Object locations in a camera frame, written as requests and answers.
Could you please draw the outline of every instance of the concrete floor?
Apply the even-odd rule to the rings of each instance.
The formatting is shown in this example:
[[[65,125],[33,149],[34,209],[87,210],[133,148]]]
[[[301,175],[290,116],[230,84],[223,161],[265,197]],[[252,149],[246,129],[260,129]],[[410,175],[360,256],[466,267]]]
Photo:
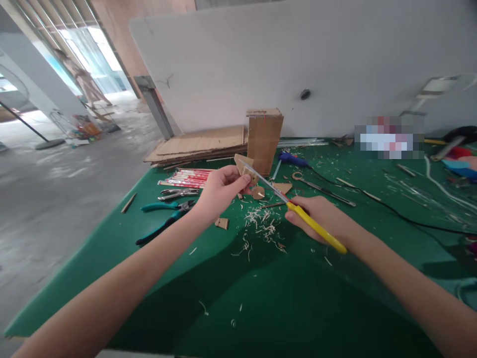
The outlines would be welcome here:
[[[76,149],[36,151],[41,139],[21,122],[0,124],[0,141],[9,147],[0,152],[1,331],[149,168],[142,158],[161,135],[148,107],[129,92],[108,97],[122,130]],[[48,139],[63,137],[41,113],[25,117]],[[0,357],[20,344],[1,337]]]

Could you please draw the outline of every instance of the wire cutter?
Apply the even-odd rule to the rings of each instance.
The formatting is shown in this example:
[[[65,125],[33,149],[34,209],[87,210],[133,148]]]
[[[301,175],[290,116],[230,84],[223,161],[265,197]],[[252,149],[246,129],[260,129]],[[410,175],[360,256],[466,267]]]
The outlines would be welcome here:
[[[156,209],[174,209],[175,212],[172,213],[170,218],[166,220],[161,226],[159,226],[156,230],[152,231],[150,234],[147,234],[142,239],[136,240],[136,245],[144,246],[151,242],[157,235],[179,220],[186,212],[188,212],[195,204],[195,200],[189,200],[182,204],[177,204],[177,202],[173,202],[171,204],[166,203],[153,203],[141,208],[142,212],[149,212]]]
[[[199,195],[199,189],[166,189],[160,192],[164,196],[158,197],[160,201],[168,201],[181,196]]]

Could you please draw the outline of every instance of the whiteboard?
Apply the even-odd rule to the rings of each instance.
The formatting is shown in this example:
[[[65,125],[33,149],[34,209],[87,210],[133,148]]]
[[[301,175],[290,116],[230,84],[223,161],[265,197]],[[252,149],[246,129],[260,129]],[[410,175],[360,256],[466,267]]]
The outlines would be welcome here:
[[[282,136],[342,136],[369,116],[398,115],[433,76],[477,72],[468,3],[288,0],[138,18],[130,29],[183,132],[277,107]],[[428,101],[426,133],[473,124],[476,99],[472,88]]]

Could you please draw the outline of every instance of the workbench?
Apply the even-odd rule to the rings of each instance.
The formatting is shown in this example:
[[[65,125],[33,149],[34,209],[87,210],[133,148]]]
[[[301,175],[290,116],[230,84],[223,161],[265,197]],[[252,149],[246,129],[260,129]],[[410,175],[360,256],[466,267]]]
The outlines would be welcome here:
[[[369,159],[354,146],[304,147],[291,152],[307,158],[325,177],[344,179],[407,217],[462,229],[443,212],[429,210],[402,195],[386,176],[426,190],[446,207],[454,206],[425,176],[412,178],[396,168],[397,161]],[[425,174],[424,160],[399,163]],[[233,164],[231,159],[187,166],[219,168],[229,164]],[[297,170],[282,165],[276,182],[286,182],[286,176],[293,183],[289,197],[295,191],[301,196],[319,195],[304,183],[292,180]],[[449,176],[441,163],[433,163],[431,170],[439,182]],[[475,261],[466,256],[460,244],[461,235],[411,225],[362,193],[334,187],[309,170],[302,172],[304,179],[356,202],[353,208],[330,199],[452,294],[477,276]],[[149,170],[19,313],[5,335],[32,335],[80,291],[140,250],[135,240],[171,215],[170,210],[140,210],[157,201],[161,190],[170,188],[158,185],[159,179],[170,174],[161,169]],[[122,214],[121,209],[133,193],[137,193],[135,200]],[[189,357],[439,355],[367,267],[351,253],[340,255],[289,224],[284,218],[286,207],[269,209],[280,236],[275,241],[285,245],[286,253],[265,242],[262,233],[255,233],[253,224],[245,227],[249,211],[278,202],[271,191],[266,191],[266,196],[268,201],[245,196],[242,202],[236,198],[221,216],[229,218],[229,229],[209,227],[164,274],[107,347]],[[232,256],[241,251],[245,234],[253,250]]]

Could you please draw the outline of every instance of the teal pliers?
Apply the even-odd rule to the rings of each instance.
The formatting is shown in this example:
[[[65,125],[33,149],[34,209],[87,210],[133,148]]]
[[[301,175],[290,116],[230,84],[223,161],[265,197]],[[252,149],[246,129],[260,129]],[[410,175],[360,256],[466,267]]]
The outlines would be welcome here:
[[[170,204],[167,204],[164,202],[157,202],[157,203],[152,203],[152,204],[143,206],[141,208],[142,212],[149,212],[156,209],[173,209],[175,210],[175,212],[173,212],[170,218],[168,218],[166,222],[164,222],[161,226],[159,226],[159,228],[152,231],[150,234],[147,234],[142,239],[136,240],[136,245],[142,247],[148,244],[149,242],[151,242],[157,235],[159,235],[161,232],[163,232],[165,229],[167,229],[169,226],[171,226],[173,223],[179,220],[190,209],[192,209],[194,204],[195,204],[195,200],[189,200],[182,204],[177,204],[177,202],[173,202]]]

